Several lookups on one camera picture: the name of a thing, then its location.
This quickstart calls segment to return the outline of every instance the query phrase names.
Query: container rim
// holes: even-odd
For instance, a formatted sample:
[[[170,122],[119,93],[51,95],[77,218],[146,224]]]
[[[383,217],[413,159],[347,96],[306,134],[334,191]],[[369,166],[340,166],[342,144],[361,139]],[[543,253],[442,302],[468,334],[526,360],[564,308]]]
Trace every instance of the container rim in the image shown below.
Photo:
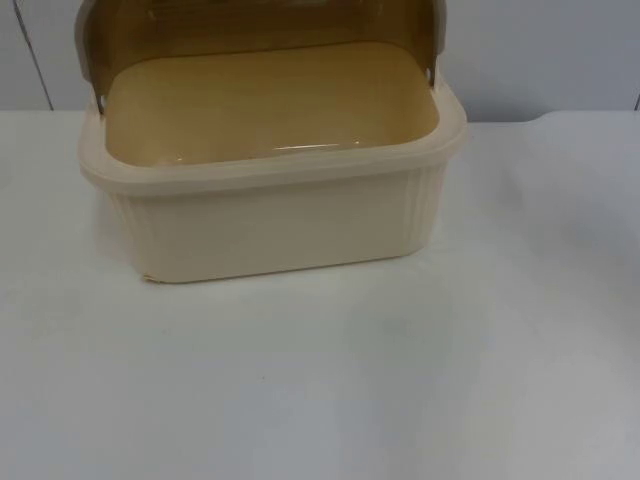
[[[92,101],[78,146],[82,173],[109,193],[167,196],[257,188],[349,178],[447,161],[460,145],[467,118],[459,101],[438,75],[431,90],[439,114],[428,135],[403,144],[330,152],[294,153],[199,165],[141,167],[125,164],[105,147],[104,119]]]

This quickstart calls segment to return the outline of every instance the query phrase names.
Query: white tabletop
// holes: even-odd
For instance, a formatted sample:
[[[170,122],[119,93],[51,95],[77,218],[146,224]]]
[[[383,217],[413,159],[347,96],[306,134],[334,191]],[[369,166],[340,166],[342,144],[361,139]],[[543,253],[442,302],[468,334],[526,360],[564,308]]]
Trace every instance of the white tabletop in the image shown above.
[[[184,286],[81,121],[0,114],[3,480],[640,476],[640,116],[473,125],[412,257]]]

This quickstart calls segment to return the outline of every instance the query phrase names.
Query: brown translucent lid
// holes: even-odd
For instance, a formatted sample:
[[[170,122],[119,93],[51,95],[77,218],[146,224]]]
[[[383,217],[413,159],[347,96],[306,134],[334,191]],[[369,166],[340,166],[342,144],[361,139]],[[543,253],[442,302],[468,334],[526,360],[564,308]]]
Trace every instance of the brown translucent lid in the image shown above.
[[[435,75],[445,0],[85,0],[76,25],[102,109],[115,76],[161,57],[379,41]]]

